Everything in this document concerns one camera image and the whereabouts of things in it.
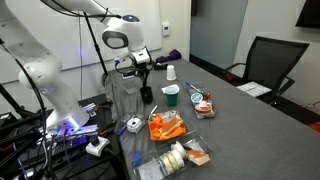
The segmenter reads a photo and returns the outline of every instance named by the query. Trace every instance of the gray wall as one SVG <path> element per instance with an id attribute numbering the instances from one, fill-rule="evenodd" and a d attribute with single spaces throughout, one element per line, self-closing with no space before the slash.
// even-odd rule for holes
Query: gray wall
<path id="1" fill-rule="evenodd" d="M 198 0 L 190 54 L 218 67 L 233 64 L 248 0 Z"/>

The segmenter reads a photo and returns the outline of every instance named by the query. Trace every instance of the roll of tape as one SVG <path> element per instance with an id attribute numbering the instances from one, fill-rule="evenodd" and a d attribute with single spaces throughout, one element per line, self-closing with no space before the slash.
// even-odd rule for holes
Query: roll of tape
<path id="1" fill-rule="evenodd" d="M 179 170 L 179 165 L 178 162 L 175 160 L 174 156 L 172 155 L 172 153 L 169 151 L 168 153 L 166 153 L 172 167 L 174 171 L 178 171 Z"/>
<path id="2" fill-rule="evenodd" d="M 172 150 L 171 153 L 172 153 L 174 159 L 177 161 L 179 168 L 183 168 L 184 161 L 183 161 L 183 158 L 181 157 L 181 155 L 179 154 L 179 152 L 176 150 Z"/>
<path id="3" fill-rule="evenodd" d="M 168 175 L 169 175 L 169 174 L 168 174 L 168 171 L 167 171 L 167 169 L 166 169 L 166 166 L 164 165 L 164 162 L 163 162 L 161 156 L 160 156 L 160 158 L 158 158 L 158 163 L 159 163 L 159 165 L 160 165 L 160 169 L 161 169 L 162 174 L 163 174 L 164 176 L 168 176 Z"/>
<path id="4" fill-rule="evenodd" d="M 172 144 L 171 149 L 178 151 L 182 158 L 186 158 L 186 151 L 179 141 L 176 141 L 176 144 Z"/>
<path id="5" fill-rule="evenodd" d="M 161 156 L 162 162 L 164 164 L 164 166 L 166 167 L 166 170 L 168 172 L 168 175 L 172 174 L 174 172 L 173 167 L 170 163 L 169 158 L 164 154 Z"/>

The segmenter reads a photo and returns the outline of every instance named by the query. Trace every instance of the gray cloth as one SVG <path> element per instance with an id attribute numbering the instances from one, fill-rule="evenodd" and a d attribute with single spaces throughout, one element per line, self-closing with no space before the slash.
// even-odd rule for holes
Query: gray cloth
<path id="1" fill-rule="evenodd" d="M 148 85 L 154 99 L 149 105 L 143 106 L 139 92 L 126 93 L 119 73 L 111 72 L 110 80 L 118 121 L 133 111 L 143 112 L 146 117 L 155 105 L 156 112 L 175 109 L 187 130 L 196 130 L 212 147 L 209 163 L 189 168 L 172 179 L 320 179 L 320 134 L 187 61 L 170 64 L 176 70 L 174 81 L 166 80 L 166 71 L 150 73 Z M 218 110 L 215 118 L 196 118 L 186 81 L 202 82 L 211 93 Z M 175 108 L 166 105 L 160 90 L 171 84 L 180 87 Z M 134 152 L 146 154 L 165 143 L 151 141 L 149 136 L 149 128 L 144 126 L 137 135 L 126 131 L 120 138 L 132 179 Z"/>

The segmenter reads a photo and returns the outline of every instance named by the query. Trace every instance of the blue object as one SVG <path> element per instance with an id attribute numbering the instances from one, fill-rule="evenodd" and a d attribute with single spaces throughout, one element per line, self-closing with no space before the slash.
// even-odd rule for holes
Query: blue object
<path id="1" fill-rule="evenodd" d="M 188 83 L 188 82 L 186 82 L 186 85 L 187 85 L 187 86 L 191 86 L 191 84 L 190 84 L 190 83 Z"/>
<path id="2" fill-rule="evenodd" d="M 203 96 L 200 93 L 193 93 L 191 95 L 191 101 L 193 103 L 200 103 L 200 101 L 202 101 L 202 99 L 203 99 Z"/>
<path id="3" fill-rule="evenodd" d="M 120 63 L 119 60 L 114 60 L 114 65 L 118 65 Z"/>
<path id="4" fill-rule="evenodd" d="M 139 166 L 140 160 L 141 160 L 141 154 L 140 154 L 139 151 L 136 151 L 134 153 L 134 157 L 133 157 L 133 165 L 134 166 Z"/>
<path id="5" fill-rule="evenodd" d="M 127 126 L 123 126 L 117 133 L 118 136 L 121 136 L 123 132 L 127 129 Z"/>

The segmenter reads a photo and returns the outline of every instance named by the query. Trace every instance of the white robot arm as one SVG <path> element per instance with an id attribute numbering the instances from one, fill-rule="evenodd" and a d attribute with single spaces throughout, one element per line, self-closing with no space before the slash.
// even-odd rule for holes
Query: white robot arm
<path id="1" fill-rule="evenodd" d="M 102 34 L 104 43 L 112 48 L 124 48 L 121 57 L 131 57 L 134 64 L 141 69 L 150 61 L 150 55 L 145 47 L 140 21 L 135 16 L 116 18 L 94 0 L 41 0 L 51 8 L 74 14 L 72 11 L 83 11 L 91 17 L 97 18 L 106 25 Z M 53 105 L 54 111 L 47 119 L 47 129 L 55 133 L 57 130 L 77 130 L 88 120 L 89 115 L 78 104 L 72 92 L 59 76 L 62 69 L 61 62 L 43 45 L 41 45 L 10 12 L 5 0 L 0 0 L 0 18 L 16 21 L 16 29 L 4 31 L 0 37 L 7 43 L 10 52 L 24 62 L 37 88 Z M 14 37 L 18 30 L 25 33 L 26 39 L 11 43 L 6 37 Z M 23 72 L 19 73 L 19 81 L 26 87 L 31 87 Z"/>

